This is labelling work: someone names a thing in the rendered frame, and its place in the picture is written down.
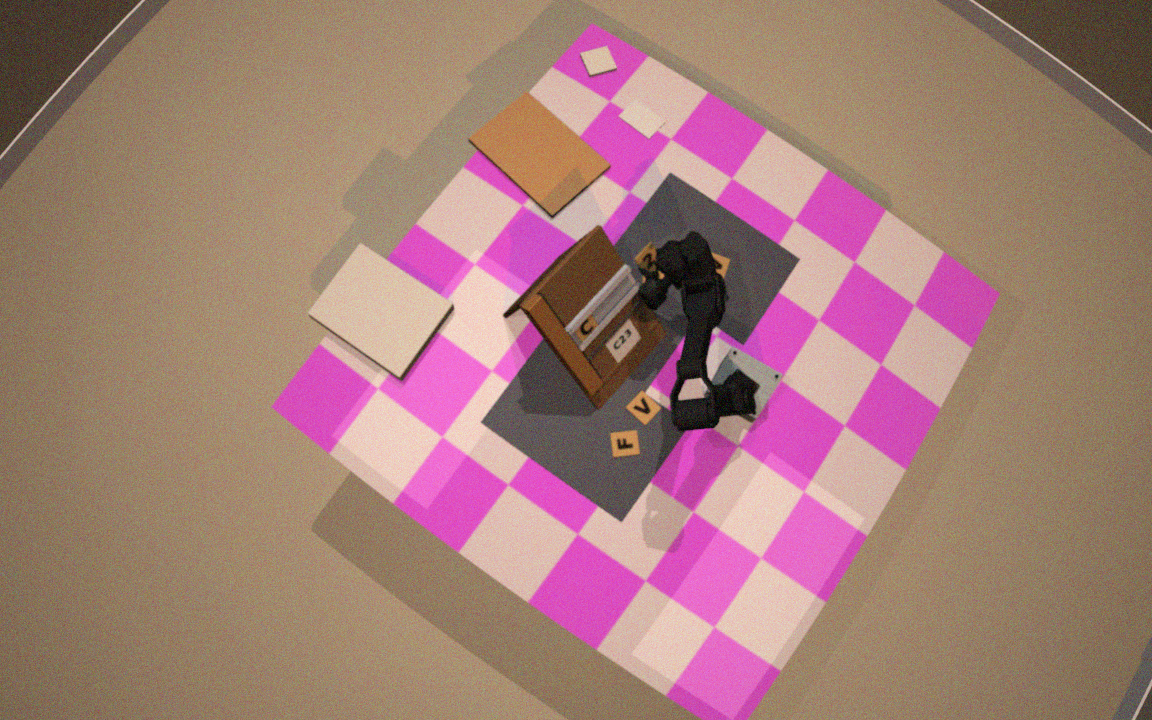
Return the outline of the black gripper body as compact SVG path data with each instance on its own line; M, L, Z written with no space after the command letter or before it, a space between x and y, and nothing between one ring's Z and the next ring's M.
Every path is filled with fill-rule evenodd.
M690 232L687 234L684 242L685 240L690 240L692 237L702 237L702 234L698 232ZM657 310L658 306L662 304L664 300L667 300L666 293L668 291L670 285L675 285L675 290L681 290L682 281L689 281L690 279L689 268L685 268L684 272L685 275L681 279L664 274L662 279L654 276L654 279L650 279L650 281L645 281L641 285L641 297L643 297L646 306Z

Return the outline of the cream paper label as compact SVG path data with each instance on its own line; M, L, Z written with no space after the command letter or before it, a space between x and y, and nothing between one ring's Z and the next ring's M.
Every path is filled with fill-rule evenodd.
M605 346L609 348L609 351L613 355L614 361L617 361L617 363L620 363L620 361L622 361L623 357L626 357L626 354L628 354L628 351L630 351L631 348L634 348L634 344L636 344L637 341L639 340L641 340L641 334L637 333L636 328L634 327L634 324L631 323L630 319L628 319L626 324L621 325L620 331L614 333L611 340L607 343L605 343Z

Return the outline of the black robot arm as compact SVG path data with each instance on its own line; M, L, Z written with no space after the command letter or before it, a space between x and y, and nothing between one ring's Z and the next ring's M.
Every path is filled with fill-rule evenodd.
M717 272L707 240L692 237L684 245L668 241L657 251L660 273L682 278L689 268L689 281L682 281L681 300L689 316L684 348L676 361L676 381L669 393L669 411L679 430L717 429L721 416L755 414L755 392L758 382L744 373L733 372L721 386L708 379L707 356L712 329L722 320L723 302L730 300L723 275ZM690 293L689 295L689 291ZM710 397L680 400L679 393L689 379L702 378L710 389Z

